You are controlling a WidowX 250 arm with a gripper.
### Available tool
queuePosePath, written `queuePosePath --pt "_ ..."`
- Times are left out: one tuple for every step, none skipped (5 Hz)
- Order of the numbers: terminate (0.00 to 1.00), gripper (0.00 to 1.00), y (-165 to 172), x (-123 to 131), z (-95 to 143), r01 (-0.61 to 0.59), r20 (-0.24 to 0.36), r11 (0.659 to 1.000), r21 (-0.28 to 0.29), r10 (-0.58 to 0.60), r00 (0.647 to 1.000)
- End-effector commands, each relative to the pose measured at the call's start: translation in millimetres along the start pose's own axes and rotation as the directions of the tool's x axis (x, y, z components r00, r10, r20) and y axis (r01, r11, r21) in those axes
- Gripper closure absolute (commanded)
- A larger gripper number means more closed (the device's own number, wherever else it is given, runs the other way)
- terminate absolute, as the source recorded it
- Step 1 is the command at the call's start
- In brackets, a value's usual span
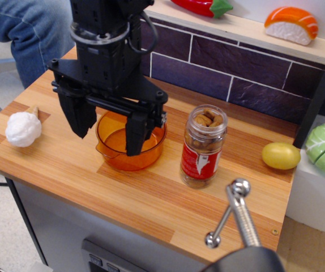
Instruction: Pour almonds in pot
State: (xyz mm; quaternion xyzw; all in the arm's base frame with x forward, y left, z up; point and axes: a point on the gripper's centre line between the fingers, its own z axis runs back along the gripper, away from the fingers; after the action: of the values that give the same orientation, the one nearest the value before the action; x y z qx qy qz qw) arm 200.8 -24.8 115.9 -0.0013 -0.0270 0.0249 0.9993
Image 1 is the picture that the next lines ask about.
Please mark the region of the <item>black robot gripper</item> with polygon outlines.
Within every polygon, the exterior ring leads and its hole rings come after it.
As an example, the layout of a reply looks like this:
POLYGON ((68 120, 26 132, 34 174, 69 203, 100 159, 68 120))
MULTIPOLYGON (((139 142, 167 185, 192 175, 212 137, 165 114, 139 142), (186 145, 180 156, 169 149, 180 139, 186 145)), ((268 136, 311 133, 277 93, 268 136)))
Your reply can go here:
POLYGON ((166 121, 168 95, 140 69, 141 56, 123 42, 77 44, 76 59, 53 59, 52 85, 72 131, 84 138, 97 121, 96 108, 127 117, 127 156, 140 155, 155 127, 166 121))

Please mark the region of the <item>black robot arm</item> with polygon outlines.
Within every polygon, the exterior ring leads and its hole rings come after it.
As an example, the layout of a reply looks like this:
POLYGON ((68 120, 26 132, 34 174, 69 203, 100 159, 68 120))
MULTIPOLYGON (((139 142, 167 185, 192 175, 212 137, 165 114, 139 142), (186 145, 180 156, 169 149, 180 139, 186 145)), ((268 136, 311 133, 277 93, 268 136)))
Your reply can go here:
POLYGON ((96 108, 127 117, 126 153, 139 155, 165 124, 168 95, 141 71, 141 24, 152 1, 71 1, 76 59, 53 59, 54 91, 79 137, 95 124, 96 108))

